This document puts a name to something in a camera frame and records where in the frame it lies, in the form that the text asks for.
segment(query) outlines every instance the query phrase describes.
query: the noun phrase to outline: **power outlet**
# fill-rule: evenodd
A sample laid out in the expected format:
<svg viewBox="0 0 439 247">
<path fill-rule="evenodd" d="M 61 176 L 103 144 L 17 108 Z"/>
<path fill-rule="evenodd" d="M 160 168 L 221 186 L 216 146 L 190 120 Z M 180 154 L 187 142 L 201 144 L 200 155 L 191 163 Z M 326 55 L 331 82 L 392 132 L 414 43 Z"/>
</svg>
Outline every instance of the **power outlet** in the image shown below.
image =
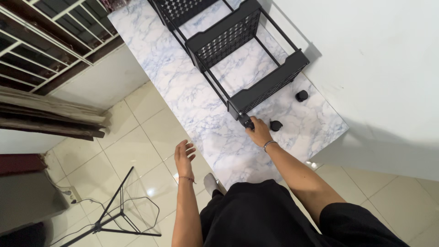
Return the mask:
<svg viewBox="0 0 439 247">
<path fill-rule="evenodd" d="M 64 196 L 64 198 L 67 200 L 69 204 L 75 204 L 79 201 L 81 201 L 81 197 L 79 196 L 78 192 L 76 191 L 75 187 L 69 187 L 69 188 L 62 188 L 59 189 Z"/>
</svg>

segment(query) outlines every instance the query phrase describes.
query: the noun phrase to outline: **black pants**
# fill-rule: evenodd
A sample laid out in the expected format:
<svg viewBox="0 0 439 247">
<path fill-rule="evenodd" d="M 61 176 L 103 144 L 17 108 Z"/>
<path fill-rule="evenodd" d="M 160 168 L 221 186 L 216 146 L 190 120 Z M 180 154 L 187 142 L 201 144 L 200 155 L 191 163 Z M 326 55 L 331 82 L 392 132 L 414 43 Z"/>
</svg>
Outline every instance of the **black pants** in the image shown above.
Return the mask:
<svg viewBox="0 0 439 247">
<path fill-rule="evenodd" d="M 203 242 L 206 241 L 207 234 L 209 233 L 213 218 L 215 217 L 216 209 L 219 203 L 222 201 L 223 197 L 224 195 L 219 190 L 214 190 L 212 193 L 212 200 L 210 200 L 207 206 L 203 210 L 201 210 L 200 220 L 201 230 L 203 234 Z"/>
</svg>

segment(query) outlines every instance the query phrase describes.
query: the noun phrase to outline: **metal window grille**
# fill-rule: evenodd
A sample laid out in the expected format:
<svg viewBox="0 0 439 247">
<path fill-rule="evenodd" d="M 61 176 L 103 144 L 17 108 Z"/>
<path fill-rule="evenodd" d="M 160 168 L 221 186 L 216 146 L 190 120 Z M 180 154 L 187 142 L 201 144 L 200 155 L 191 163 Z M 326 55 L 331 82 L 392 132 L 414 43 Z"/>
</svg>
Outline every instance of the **metal window grille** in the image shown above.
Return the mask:
<svg viewBox="0 0 439 247">
<path fill-rule="evenodd" d="M 114 39 L 121 40 L 99 0 L 2 1 L 0 85 L 36 93 L 79 63 L 93 66 Z"/>
</svg>

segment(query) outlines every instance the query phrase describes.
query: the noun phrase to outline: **black metal rack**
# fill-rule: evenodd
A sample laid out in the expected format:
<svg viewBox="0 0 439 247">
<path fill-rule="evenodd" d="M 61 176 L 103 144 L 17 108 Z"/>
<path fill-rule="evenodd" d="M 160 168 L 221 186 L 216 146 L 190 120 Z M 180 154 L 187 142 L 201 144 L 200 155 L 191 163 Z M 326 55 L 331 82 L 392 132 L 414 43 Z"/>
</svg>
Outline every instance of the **black metal rack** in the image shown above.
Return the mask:
<svg viewBox="0 0 439 247">
<path fill-rule="evenodd" d="M 226 0 L 222 0 L 232 13 L 207 30 L 198 32 L 189 39 L 183 35 L 178 27 L 211 6 L 217 0 L 148 1 L 152 1 L 153 7 L 160 16 L 162 23 L 168 27 L 182 48 L 190 56 L 194 66 L 200 70 L 218 97 L 227 106 L 228 112 L 235 120 L 239 120 L 244 127 L 253 128 L 252 122 L 246 114 L 247 112 L 292 82 L 299 72 L 309 64 L 309 60 L 302 53 L 301 49 L 298 49 L 293 44 L 276 22 L 264 11 L 257 0 L 245 0 L 236 10 L 234 10 Z M 293 54 L 285 59 L 285 63 L 282 65 L 279 64 L 256 36 L 261 13 L 295 50 Z M 183 45 L 174 30 L 177 31 L 179 36 L 183 39 L 185 45 Z M 278 68 L 249 89 L 242 89 L 230 97 L 210 71 L 210 68 L 253 38 L 262 46 Z M 220 94 L 205 72 L 210 75 L 226 99 Z"/>
</svg>

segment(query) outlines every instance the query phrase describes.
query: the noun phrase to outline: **light stand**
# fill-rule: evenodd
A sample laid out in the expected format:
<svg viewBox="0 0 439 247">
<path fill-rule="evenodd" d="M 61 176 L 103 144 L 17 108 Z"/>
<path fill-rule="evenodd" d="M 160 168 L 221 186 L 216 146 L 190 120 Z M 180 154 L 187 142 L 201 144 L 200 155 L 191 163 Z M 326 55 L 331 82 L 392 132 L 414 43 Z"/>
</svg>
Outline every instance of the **light stand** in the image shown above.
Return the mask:
<svg viewBox="0 0 439 247">
<path fill-rule="evenodd" d="M 102 215 L 99 218 L 99 220 L 94 224 L 94 227 L 92 229 L 84 232 L 83 234 L 77 236 L 76 238 L 68 241 L 67 243 L 63 244 L 61 247 L 70 246 L 70 245 L 78 242 L 79 240 L 81 240 L 85 236 L 89 235 L 90 233 L 95 234 L 95 233 L 100 232 L 100 231 L 103 231 L 103 232 L 119 232 L 119 233 L 127 233 L 127 234 L 134 234 L 134 235 L 146 235 L 146 236 L 156 236 L 156 237 L 162 236 L 161 234 L 153 234 L 153 233 L 141 232 L 136 227 L 136 225 L 130 220 L 130 218 L 128 218 L 128 216 L 123 212 L 123 184 L 125 183 L 125 180 L 128 178 L 128 176 L 130 175 L 130 173 L 131 173 L 131 171 L 133 169 L 134 169 L 134 167 L 131 167 L 130 171 L 128 172 L 126 177 L 123 179 L 122 184 L 120 184 L 119 188 L 117 189 L 116 193 L 114 194 L 113 198 L 111 199 L 110 203 L 108 204 L 107 208 L 104 210 L 104 212 L 102 213 Z M 102 218 L 107 214 L 107 211 L 108 211 L 108 209 L 111 206 L 111 203 L 113 203 L 114 199 L 116 198 L 117 193 L 119 193 L 119 192 L 120 192 L 120 212 L 118 214 L 116 214 L 115 216 L 112 216 L 111 218 L 101 222 Z M 102 228 L 104 225 L 112 222 L 113 220 L 115 220 L 119 216 L 122 216 L 122 218 L 134 229 L 134 232 L 133 231 L 113 230 L 113 229 Z"/>
</svg>

